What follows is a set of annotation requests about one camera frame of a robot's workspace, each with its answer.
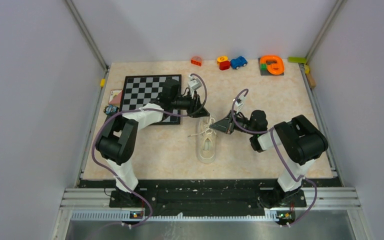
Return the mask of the beige lace sneaker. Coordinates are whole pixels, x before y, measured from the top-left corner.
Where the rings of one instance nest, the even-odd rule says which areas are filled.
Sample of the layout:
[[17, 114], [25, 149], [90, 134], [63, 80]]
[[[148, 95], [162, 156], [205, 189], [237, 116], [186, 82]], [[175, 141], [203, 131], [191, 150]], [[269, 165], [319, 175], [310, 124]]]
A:
[[[214, 118], [212, 115], [210, 115], [208, 117], [200, 118], [199, 121], [203, 118], [207, 119], [209, 117]], [[197, 159], [202, 163], [209, 164], [215, 160], [216, 147], [217, 147], [217, 134], [195, 136], [196, 156], [197, 156]]]

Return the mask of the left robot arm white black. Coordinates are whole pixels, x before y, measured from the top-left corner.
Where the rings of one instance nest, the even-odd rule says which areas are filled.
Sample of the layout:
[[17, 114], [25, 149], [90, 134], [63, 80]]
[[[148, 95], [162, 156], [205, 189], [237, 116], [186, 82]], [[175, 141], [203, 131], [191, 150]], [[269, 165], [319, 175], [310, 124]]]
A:
[[[105, 123], [96, 134], [93, 145], [107, 161], [105, 168], [110, 171], [122, 191], [121, 200], [129, 207], [140, 202], [140, 193], [135, 190], [138, 179], [135, 176], [132, 157], [135, 149], [137, 133], [155, 123], [164, 121], [167, 117], [202, 118], [210, 116], [201, 102], [197, 90], [206, 88], [204, 80], [192, 73], [187, 83], [186, 94], [179, 92], [180, 83], [174, 79], [166, 80], [157, 97], [151, 99], [143, 107], [132, 110], [122, 110], [107, 117]], [[186, 114], [176, 114], [174, 111], [186, 111]]]

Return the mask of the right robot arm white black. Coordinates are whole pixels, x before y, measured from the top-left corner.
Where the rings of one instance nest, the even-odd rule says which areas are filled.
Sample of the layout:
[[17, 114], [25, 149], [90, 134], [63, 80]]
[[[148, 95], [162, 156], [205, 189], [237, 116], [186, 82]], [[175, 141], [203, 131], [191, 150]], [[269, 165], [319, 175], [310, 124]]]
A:
[[266, 208], [287, 206], [301, 189], [310, 166], [328, 149], [326, 137], [304, 115], [268, 128], [263, 110], [254, 110], [249, 118], [233, 111], [210, 124], [210, 129], [225, 134], [234, 131], [250, 134], [250, 145], [258, 153], [276, 150], [285, 170], [273, 189], [261, 195], [260, 202]]

